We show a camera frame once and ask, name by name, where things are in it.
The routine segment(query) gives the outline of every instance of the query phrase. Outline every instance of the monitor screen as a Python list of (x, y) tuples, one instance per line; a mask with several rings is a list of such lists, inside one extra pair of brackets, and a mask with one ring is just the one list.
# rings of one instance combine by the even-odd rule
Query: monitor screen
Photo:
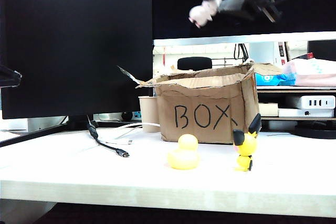
[(3, 118), (138, 111), (152, 78), (151, 0), (3, 0)]
[(336, 61), (336, 40), (309, 41), (307, 52), (314, 53), (317, 59)]
[(270, 22), (262, 13), (253, 22), (217, 14), (212, 22), (198, 29), (189, 21), (188, 15), (190, 9), (201, 2), (202, 0), (153, 0), (154, 39), (336, 31), (335, 0), (284, 1), (277, 5), (282, 12), (282, 18), (277, 23)]

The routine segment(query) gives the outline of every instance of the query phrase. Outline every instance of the beige cup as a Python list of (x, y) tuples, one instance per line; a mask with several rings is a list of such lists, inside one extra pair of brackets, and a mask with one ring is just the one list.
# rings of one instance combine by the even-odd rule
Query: beige cup
[[(159, 124), (159, 113), (157, 111), (156, 97), (139, 97), (141, 119), (143, 123)], [(160, 127), (143, 125), (144, 132), (160, 132)]]

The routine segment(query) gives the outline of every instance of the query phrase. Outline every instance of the white desk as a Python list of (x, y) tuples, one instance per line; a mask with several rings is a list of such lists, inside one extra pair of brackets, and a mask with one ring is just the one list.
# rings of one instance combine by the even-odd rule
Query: white desk
[[(251, 172), (236, 172), (231, 145), (200, 144), (194, 170), (168, 166), (176, 143), (135, 130), (129, 158), (87, 131), (0, 148), (1, 197), (116, 206), (336, 217), (336, 141), (261, 133)], [(113, 129), (98, 129), (112, 138)]]

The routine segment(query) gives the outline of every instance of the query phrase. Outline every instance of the toy ear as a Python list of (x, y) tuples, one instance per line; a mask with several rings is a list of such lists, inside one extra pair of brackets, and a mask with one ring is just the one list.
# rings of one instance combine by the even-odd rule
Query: toy ear
[(241, 130), (233, 130), (233, 142), (236, 146), (240, 146), (243, 144), (245, 140), (244, 132)]
[(260, 113), (258, 113), (256, 117), (253, 119), (253, 121), (251, 122), (251, 125), (248, 128), (248, 132), (251, 134), (253, 134), (254, 132), (257, 132), (258, 134), (260, 129), (261, 129), (261, 115)]

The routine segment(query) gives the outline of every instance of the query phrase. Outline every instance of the shelf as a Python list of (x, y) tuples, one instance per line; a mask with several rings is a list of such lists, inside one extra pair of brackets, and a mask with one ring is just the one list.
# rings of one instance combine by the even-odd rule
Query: shelf
[(336, 87), (257, 86), (258, 93), (336, 93)]
[(291, 120), (291, 121), (336, 121), (336, 118), (304, 118), (304, 117), (290, 117), (278, 118), (276, 116), (262, 116), (262, 120)]

